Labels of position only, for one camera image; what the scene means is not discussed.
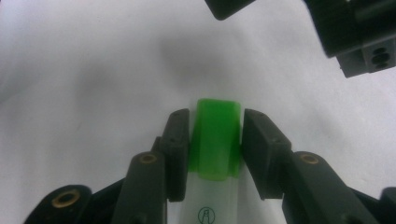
metal bolt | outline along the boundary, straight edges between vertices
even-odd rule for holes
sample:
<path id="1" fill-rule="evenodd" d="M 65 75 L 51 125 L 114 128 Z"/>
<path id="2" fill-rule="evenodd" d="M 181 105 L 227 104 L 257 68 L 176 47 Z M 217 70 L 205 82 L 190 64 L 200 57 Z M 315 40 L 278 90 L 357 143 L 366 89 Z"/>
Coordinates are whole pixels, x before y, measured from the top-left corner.
<path id="1" fill-rule="evenodd" d="M 157 160 L 157 157 L 152 154 L 146 154 L 140 157 L 140 162 L 144 164 L 154 163 Z"/>
<path id="2" fill-rule="evenodd" d="M 80 194 L 77 189 L 70 189 L 58 194 L 56 198 L 52 199 L 52 206 L 56 208 L 64 208 L 78 201 L 79 197 Z"/>
<path id="3" fill-rule="evenodd" d="M 300 159 L 305 162 L 305 163 L 309 163 L 309 164 L 318 164 L 319 163 L 319 159 L 311 154 L 303 154 L 300 156 Z"/>

white surface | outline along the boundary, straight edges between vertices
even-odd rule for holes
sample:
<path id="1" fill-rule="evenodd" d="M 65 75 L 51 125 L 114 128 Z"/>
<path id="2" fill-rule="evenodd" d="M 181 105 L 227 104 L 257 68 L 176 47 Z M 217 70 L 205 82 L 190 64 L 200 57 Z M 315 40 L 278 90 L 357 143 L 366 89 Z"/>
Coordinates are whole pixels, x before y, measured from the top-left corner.
<path id="1" fill-rule="evenodd" d="M 61 186 L 121 179 L 168 115 L 203 97 L 267 114 L 295 151 L 377 197 L 396 186 L 395 71 L 345 79 L 298 0 L 227 21 L 204 0 L 3 0 L 0 223 L 22 223 Z M 280 201 L 241 178 L 239 223 L 284 223 Z"/>

black plastic part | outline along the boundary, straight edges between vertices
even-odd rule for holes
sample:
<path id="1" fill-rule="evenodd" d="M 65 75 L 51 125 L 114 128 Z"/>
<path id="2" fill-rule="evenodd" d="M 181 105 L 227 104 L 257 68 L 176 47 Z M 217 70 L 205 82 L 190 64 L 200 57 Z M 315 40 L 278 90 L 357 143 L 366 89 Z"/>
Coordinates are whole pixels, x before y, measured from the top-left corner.
<path id="1" fill-rule="evenodd" d="M 158 140 L 158 149 L 165 156 L 166 188 L 170 202 L 183 201 L 186 193 L 190 145 L 189 121 L 189 109 L 172 113 L 166 123 L 163 137 Z"/>
<path id="2" fill-rule="evenodd" d="M 381 208 L 379 207 L 379 200 L 375 199 L 373 197 L 370 197 L 369 195 L 364 194 L 364 193 L 357 191 L 355 189 L 351 189 L 351 190 L 356 195 L 356 197 L 359 200 L 361 200 L 361 203 L 375 217 L 375 219 L 380 221 L 381 217 L 382 217 L 382 211 L 381 211 Z"/>
<path id="3" fill-rule="evenodd" d="M 285 215 L 293 212 L 295 214 L 296 209 L 300 209 L 298 207 L 302 205 L 305 214 L 299 217 L 306 216 L 308 220 L 301 222 L 300 218 L 295 218 L 289 222 L 291 218 L 286 217 L 288 223 L 378 223 L 352 190 L 320 156 L 309 152 L 296 152 L 287 164 L 286 172 L 282 187 L 285 190 L 285 198 L 291 197 L 293 200 L 284 201 L 287 204 L 284 204 L 283 208 L 291 208 L 289 211 L 284 211 Z"/>
<path id="4" fill-rule="evenodd" d="M 386 188 L 382 191 L 379 199 L 379 208 L 381 210 L 381 223 L 396 223 L 396 188 Z"/>
<path id="5" fill-rule="evenodd" d="M 123 179 L 94 193 L 81 218 L 81 223 L 110 223 L 117 199 L 121 192 L 122 184 Z"/>
<path id="6" fill-rule="evenodd" d="M 395 39 L 338 55 L 337 60 L 346 77 L 374 73 L 396 65 Z"/>
<path id="7" fill-rule="evenodd" d="M 305 0 L 328 57 L 361 47 L 354 11 L 347 0 Z"/>
<path id="8" fill-rule="evenodd" d="M 291 154 L 291 142 L 263 113 L 245 110 L 242 155 L 262 200 L 280 199 L 280 164 Z"/>
<path id="9" fill-rule="evenodd" d="M 396 37 L 395 0 L 351 0 L 349 4 L 364 47 Z"/>
<path id="10" fill-rule="evenodd" d="M 394 67 L 396 0 L 305 0 L 328 57 L 346 77 Z"/>
<path id="11" fill-rule="evenodd" d="M 90 197 L 91 190 L 81 185 L 56 189 L 40 202 L 25 224 L 79 223 Z"/>
<path id="12" fill-rule="evenodd" d="M 254 0 L 205 0 L 216 19 L 222 21 Z"/>
<path id="13" fill-rule="evenodd" d="M 165 224 L 165 185 L 165 158 L 161 152 L 134 156 L 111 224 Z"/>

green object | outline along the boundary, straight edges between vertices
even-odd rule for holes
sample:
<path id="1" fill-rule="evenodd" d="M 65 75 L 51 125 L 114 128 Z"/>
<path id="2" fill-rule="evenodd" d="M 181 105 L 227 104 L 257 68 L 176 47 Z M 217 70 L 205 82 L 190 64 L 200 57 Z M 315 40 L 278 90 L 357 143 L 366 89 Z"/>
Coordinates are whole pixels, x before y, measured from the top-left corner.
<path id="1" fill-rule="evenodd" d="M 241 105 L 231 101 L 198 101 L 191 139 L 190 172 L 208 180 L 238 177 Z"/>

